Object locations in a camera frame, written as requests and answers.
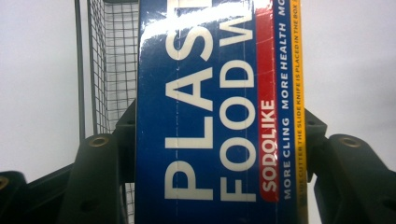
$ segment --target wire basket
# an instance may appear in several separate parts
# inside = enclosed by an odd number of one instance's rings
[[[93,133],[112,133],[136,98],[138,2],[90,0]],[[134,223],[134,184],[126,184],[128,221]]]

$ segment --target white background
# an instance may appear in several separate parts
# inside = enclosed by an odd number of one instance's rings
[[[396,1],[301,1],[306,108],[328,135],[365,140],[396,170]],[[0,171],[21,171],[30,182],[74,161],[75,27],[74,1],[0,0]],[[89,101],[87,59],[84,66]],[[319,223],[312,190],[309,198],[310,221]]]

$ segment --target red stripe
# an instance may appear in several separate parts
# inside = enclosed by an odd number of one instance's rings
[[[278,202],[279,169],[277,161],[277,132],[275,132],[274,137],[268,137],[274,133],[273,128],[268,128],[268,126],[272,125],[271,123],[275,125],[275,130],[277,131],[275,40],[272,4],[266,7],[256,8],[256,31],[258,103],[260,107],[260,194],[267,202]],[[268,115],[271,114],[271,110],[268,107],[264,110],[262,102],[269,104],[272,101],[274,102],[274,114],[271,118],[275,118],[275,121],[271,122],[268,119],[263,121],[264,116],[262,113]]]

